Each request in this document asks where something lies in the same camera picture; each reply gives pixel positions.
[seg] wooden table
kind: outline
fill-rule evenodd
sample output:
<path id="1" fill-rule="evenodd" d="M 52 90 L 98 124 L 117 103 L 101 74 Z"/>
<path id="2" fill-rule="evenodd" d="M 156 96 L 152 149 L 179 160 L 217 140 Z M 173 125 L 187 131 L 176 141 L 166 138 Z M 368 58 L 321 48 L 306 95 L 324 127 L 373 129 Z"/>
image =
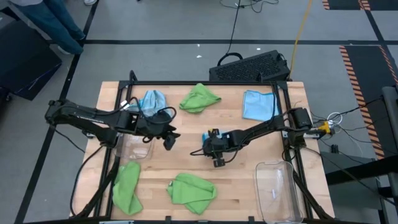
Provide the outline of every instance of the wooden table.
<path id="1" fill-rule="evenodd" d="M 235 160 L 224 167 L 214 168 L 213 161 L 204 156 L 190 156 L 189 152 L 201 147 L 201 135 L 209 128 L 230 131 L 246 129 L 258 121 L 242 119 L 243 93 L 246 90 L 271 92 L 269 86 L 208 86 L 221 102 L 207 107 L 200 114 L 190 114 L 178 108 L 179 103 L 193 86 L 168 85 L 134 85 L 132 95 L 142 98 L 147 90 L 159 90 L 167 99 L 167 104 L 177 109 L 177 116 L 172 126 L 181 136 L 171 151 L 166 151 L 162 141 L 156 141 L 152 159 L 141 163 L 141 174 L 136 195 L 144 207 L 141 213 L 133 216 L 125 215 L 113 206 L 112 219 L 129 220 L 164 220 L 170 215 L 173 220 L 236 220 L 247 221 L 248 216 L 262 220 L 257 213 L 256 194 L 254 188 L 254 168 L 260 162 L 281 161 L 283 151 L 280 132 L 268 134 L 256 139 L 238 152 Z M 304 85 L 301 82 L 288 83 L 292 107 L 308 108 Z M 114 108 L 118 82 L 103 82 L 99 93 L 97 108 L 111 111 Z M 280 90 L 282 109 L 285 109 L 283 93 Z M 318 151 L 316 140 L 307 139 L 307 146 Z M 96 139 L 88 140 L 85 159 L 97 149 Z M 329 190 L 326 183 L 322 160 L 318 154 L 302 150 L 302 160 L 309 191 L 324 210 L 334 217 Z M 76 189 L 73 206 L 76 212 L 83 209 L 98 188 L 103 166 L 105 150 L 87 162 L 82 170 Z M 226 160 L 231 156 L 225 154 Z M 203 215 L 198 216 L 187 210 L 184 205 L 173 205 L 166 193 L 166 187 L 181 172 L 197 175 L 213 182 L 218 189 L 217 198 L 212 201 Z M 101 214 L 104 214 L 107 190 L 104 194 Z M 297 188 L 300 210 L 305 215 L 301 191 Z"/>

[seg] green towel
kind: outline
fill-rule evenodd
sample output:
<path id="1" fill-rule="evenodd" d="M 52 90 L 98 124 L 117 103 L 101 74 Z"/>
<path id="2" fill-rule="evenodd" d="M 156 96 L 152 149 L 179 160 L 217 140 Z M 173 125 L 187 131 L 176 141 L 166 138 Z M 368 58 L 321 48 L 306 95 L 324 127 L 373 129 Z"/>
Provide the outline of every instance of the green towel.
<path id="1" fill-rule="evenodd" d="M 191 212 L 201 215 L 217 197 L 213 183 L 191 174 L 179 174 L 167 187 L 173 204 L 184 204 Z"/>
<path id="2" fill-rule="evenodd" d="M 202 112 L 207 106 L 217 103 L 220 97 L 214 95 L 203 84 L 198 83 L 191 92 L 180 103 L 181 110 L 187 110 L 189 113 Z"/>
<path id="3" fill-rule="evenodd" d="M 140 165 L 129 162 L 119 167 L 113 187 L 113 203 L 127 215 L 133 215 L 142 210 L 142 205 L 134 195 L 138 182 Z"/>

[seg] black metal frame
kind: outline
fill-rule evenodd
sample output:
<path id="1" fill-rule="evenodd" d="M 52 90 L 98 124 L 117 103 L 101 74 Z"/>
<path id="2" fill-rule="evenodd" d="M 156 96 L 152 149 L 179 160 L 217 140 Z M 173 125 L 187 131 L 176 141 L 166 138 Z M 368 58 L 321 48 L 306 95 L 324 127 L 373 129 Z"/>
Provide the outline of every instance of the black metal frame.
<path id="1" fill-rule="evenodd" d="M 275 83 L 280 87 L 280 89 L 283 91 L 284 94 L 284 100 L 285 100 L 285 105 L 286 105 L 286 110 L 291 109 L 290 105 L 290 98 L 289 98 L 289 92 L 287 88 L 287 82 L 209 82 L 209 81 L 203 81 L 203 82 L 196 82 L 196 81 L 137 81 L 137 78 L 134 74 L 134 72 L 130 73 L 130 80 L 128 81 L 120 81 L 119 86 L 118 86 L 118 92 L 116 95 L 116 101 L 115 101 L 115 106 L 114 108 L 118 108 L 119 104 L 121 103 L 121 98 L 124 89 L 127 89 L 127 94 L 126 94 L 126 100 L 129 99 L 132 93 L 132 88 L 134 85 L 196 85 L 197 83 L 202 83 L 204 85 L 264 85 L 264 86 L 271 86 L 274 85 Z M 279 111 L 282 111 L 282 105 L 280 102 L 280 94 L 279 91 L 275 92 L 275 95 L 277 97 L 277 107 Z M 291 156 L 290 156 L 290 151 L 289 151 L 289 146 L 287 144 L 287 141 L 283 141 L 283 135 L 281 132 L 281 137 L 282 137 L 282 142 L 284 145 L 284 150 L 285 150 L 285 158 L 287 161 L 290 161 Z M 106 149 L 106 154 L 104 157 L 104 163 L 103 163 L 103 168 L 101 171 L 101 178 L 99 180 L 99 184 L 101 185 L 105 181 L 105 177 L 107 176 L 108 169 L 109 169 L 109 161 L 111 158 L 111 148 Z M 305 181 L 305 174 L 304 174 L 304 168 L 303 168 L 303 162 L 301 158 L 300 151 L 294 151 L 296 153 L 295 158 L 297 160 L 297 171 L 300 177 L 300 180 L 302 181 L 303 185 L 307 187 L 306 181 Z M 113 166 L 119 166 L 120 164 L 120 157 L 115 157 L 114 164 Z M 111 181 L 111 186 L 114 185 L 114 179 Z M 46 222 L 37 222 L 37 223 L 42 223 L 42 224 L 53 224 L 53 223 L 84 223 L 84 224 L 91 224 L 95 223 L 98 224 L 99 222 L 104 222 L 104 221 L 110 221 L 111 220 L 111 212 L 112 212 L 112 187 L 109 190 L 109 197 L 107 201 L 107 206 L 106 206 L 106 212 L 105 216 L 100 216 L 100 211 L 101 211 L 101 204 L 102 204 L 102 197 L 99 198 L 97 201 L 97 204 L 94 209 L 93 217 L 89 218 L 73 218 L 69 220 L 54 220 L 54 221 L 46 221 Z M 303 222 L 308 223 L 308 224 L 358 224 L 356 222 L 345 222 L 345 221 L 339 221 L 339 220 L 318 220 L 318 219 L 313 219 L 312 215 L 312 208 L 310 203 L 308 202 L 307 198 L 303 196 L 303 201 L 305 204 L 305 212 L 307 218 L 304 218 Z M 166 216 L 165 220 L 134 220 L 135 224 L 149 224 L 149 223 L 164 223 L 164 224 L 171 224 L 171 223 L 211 223 L 211 224 L 254 224 L 254 223 L 265 223 L 264 221 L 254 221 L 254 217 L 248 217 L 247 221 L 237 221 L 237 222 L 230 222 L 230 221 L 174 221 L 172 220 L 172 217 Z"/>

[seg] blue cloth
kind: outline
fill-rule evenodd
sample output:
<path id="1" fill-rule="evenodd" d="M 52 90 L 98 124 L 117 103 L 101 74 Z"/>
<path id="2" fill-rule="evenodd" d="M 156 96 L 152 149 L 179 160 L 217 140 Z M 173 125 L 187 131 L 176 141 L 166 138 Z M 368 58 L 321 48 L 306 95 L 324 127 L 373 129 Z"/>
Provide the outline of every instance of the blue cloth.
<path id="1" fill-rule="evenodd" d="M 145 116 L 152 116 L 156 114 L 158 110 L 167 107 L 166 97 L 161 91 L 148 90 L 143 99 L 139 100 L 139 105 Z M 131 104 L 128 109 L 138 111 L 137 104 Z M 172 115 L 170 110 L 165 110 L 165 112 L 170 116 Z"/>
<path id="2" fill-rule="evenodd" d="M 244 92 L 243 118 L 255 119 L 258 121 L 268 121 L 272 117 L 272 110 L 275 110 L 275 116 L 279 115 L 276 102 L 274 108 L 273 93 L 260 93 L 258 91 L 252 90 L 247 90 Z"/>
<path id="3" fill-rule="evenodd" d="M 63 50 L 71 54 L 83 52 L 76 40 L 83 39 L 85 35 L 69 15 L 63 0 L 43 0 L 30 6 L 14 5 Z"/>

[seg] plastic container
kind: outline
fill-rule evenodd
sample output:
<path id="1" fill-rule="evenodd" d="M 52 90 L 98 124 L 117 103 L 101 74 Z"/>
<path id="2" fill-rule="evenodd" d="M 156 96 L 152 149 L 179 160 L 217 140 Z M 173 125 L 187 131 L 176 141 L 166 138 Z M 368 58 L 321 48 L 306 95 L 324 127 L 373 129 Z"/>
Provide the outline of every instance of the plastic container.
<path id="1" fill-rule="evenodd" d="M 290 163 L 259 163 L 254 173 L 254 181 L 257 211 L 266 223 L 303 221 L 293 179 L 293 166 Z"/>
<path id="2" fill-rule="evenodd" d="M 131 134 L 123 134 L 123 136 L 119 137 L 119 141 L 122 141 L 121 151 L 114 150 L 113 152 L 116 156 L 137 162 L 151 159 L 156 138 L 148 143 L 143 143 L 143 138 Z"/>

